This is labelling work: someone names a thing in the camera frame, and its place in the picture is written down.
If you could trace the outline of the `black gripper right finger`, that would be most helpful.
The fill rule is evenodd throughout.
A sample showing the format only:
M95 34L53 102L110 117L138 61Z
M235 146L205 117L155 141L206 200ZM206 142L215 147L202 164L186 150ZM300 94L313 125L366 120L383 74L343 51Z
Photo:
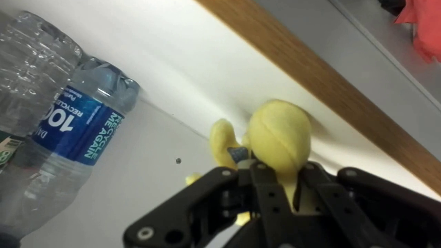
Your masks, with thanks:
M308 161L295 211L306 248L441 248L441 204L354 167L332 175Z

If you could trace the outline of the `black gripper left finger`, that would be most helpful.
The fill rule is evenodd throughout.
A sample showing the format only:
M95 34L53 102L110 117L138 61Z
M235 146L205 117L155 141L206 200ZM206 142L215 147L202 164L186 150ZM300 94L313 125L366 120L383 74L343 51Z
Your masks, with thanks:
M224 248L278 248L286 241L284 222L292 216L275 171L257 160L238 169L217 167L204 174L122 234L124 248L205 248L248 212L245 223Z

